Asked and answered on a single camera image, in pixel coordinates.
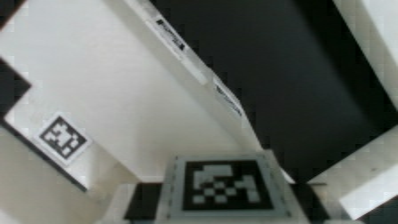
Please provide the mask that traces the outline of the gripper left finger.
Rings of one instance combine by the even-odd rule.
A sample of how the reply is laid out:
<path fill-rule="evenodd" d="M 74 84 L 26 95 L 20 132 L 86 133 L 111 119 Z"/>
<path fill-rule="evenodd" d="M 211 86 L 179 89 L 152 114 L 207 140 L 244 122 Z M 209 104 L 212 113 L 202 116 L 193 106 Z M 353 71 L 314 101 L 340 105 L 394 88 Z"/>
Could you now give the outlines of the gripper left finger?
<path fill-rule="evenodd" d="M 161 183 L 140 183 L 124 213 L 127 224 L 154 224 Z"/>

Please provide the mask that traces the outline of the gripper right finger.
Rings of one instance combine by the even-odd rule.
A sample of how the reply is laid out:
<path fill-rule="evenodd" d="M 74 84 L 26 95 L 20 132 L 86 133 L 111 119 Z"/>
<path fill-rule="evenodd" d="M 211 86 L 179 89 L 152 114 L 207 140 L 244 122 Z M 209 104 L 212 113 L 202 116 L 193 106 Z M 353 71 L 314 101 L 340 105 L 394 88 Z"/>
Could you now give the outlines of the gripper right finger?
<path fill-rule="evenodd" d="M 319 198 L 314 194 L 310 186 L 307 184 L 292 184 L 291 189 L 303 210 L 303 214 L 308 219 L 308 223 L 323 224 L 330 216 L 326 214 L 326 210 L 321 205 Z"/>

